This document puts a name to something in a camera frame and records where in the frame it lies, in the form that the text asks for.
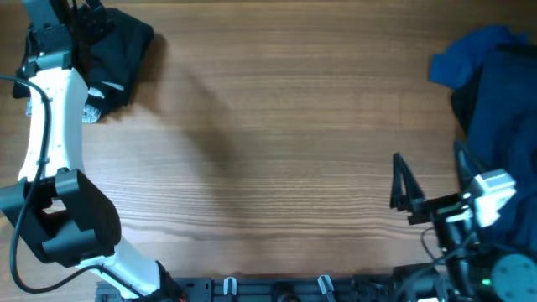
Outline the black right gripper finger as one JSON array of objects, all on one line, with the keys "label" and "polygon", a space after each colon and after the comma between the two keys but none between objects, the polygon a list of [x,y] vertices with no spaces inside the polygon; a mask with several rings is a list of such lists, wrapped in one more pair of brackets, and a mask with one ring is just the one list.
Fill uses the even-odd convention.
[{"label": "black right gripper finger", "polygon": [[453,143],[456,175],[461,190],[465,190],[475,176],[489,171],[489,166],[476,156],[461,140]]},{"label": "black right gripper finger", "polygon": [[422,211],[425,195],[400,153],[393,156],[393,181],[389,206],[398,211]]}]

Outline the black shorts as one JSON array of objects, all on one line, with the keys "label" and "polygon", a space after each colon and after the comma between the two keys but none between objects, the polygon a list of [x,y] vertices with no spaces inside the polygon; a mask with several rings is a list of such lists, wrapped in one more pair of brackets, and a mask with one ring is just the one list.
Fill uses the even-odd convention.
[{"label": "black shorts", "polygon": [[16,76],[28,80],[49,68],[73,68],[88,86],[85,105],[100,109],[104,116],[128,104],[154,29],[117,8],[107,8],[113,30],[99,42],[88,44],[76,25],[76,6],[84,2],[23,3],[29,27]]}]

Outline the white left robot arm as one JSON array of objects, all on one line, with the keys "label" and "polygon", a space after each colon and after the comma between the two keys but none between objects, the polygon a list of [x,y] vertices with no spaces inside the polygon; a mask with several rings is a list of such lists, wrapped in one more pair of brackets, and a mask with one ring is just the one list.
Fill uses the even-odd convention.
[{"label": "white left robot arm", "polygon": [[26,49],[14,95],[31,106],[29,143],[15,185],[1,190],[13,225],[9,269],[18,271],[24,242],[42,263],[91,272],[132,301],[181,301],[185,294],[164,266],[122,235],[113,203],[86,177],[81,128],[128,103],[153,39],[148,24],[99,1],[27,1]]}]

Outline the dark navy garment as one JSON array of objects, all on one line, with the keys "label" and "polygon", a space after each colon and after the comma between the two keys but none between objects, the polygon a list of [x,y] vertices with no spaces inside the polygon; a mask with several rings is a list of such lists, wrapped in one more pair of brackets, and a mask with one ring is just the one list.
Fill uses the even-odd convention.
[{"label": "dark navy garment", "polygon": [[488,238],[536,249],[536,47],[501,44],[451,106],[467,147],[492,169],[505,169],[516,194],[486,228]]}]

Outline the light blue folded jeans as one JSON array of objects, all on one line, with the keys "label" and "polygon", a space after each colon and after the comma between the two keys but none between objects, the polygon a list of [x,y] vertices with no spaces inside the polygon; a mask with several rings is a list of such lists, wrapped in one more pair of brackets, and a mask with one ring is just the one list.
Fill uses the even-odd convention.
[{"label": "light blue folded jeans", "polygon": [[[32,114],[31,101],[27,101],[26,113],[28,117]],[[83,108],[82,122],[83,123],[95,123],[102,117],[102,111],[90,104],[86,104]]]}]

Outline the blue shirt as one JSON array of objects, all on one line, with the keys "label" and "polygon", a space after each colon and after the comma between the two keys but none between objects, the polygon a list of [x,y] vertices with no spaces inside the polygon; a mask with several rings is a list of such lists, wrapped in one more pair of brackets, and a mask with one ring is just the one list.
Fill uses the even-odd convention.
[{"label": "blue shirt", "polygon": [[505,25],[489,25],[464,35],[443,53],[433,54],[429,81],[453,90],[464,86],[499,45],[527,45],[529,35],[515,33]]}]

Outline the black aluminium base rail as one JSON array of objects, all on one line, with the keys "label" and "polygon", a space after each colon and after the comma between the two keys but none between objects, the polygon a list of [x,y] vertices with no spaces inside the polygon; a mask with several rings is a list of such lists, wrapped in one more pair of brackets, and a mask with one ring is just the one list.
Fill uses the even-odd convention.
[{"label": "black aluminium base rail", "polygon": [[286,289],[303,302],[390,301],[400,277],[360,274],[347,278],[324,275],[296,279],[234,279],[235,289],[224,289],[223,279],[177,278],[175,282],[192,302],[276,302]]}]

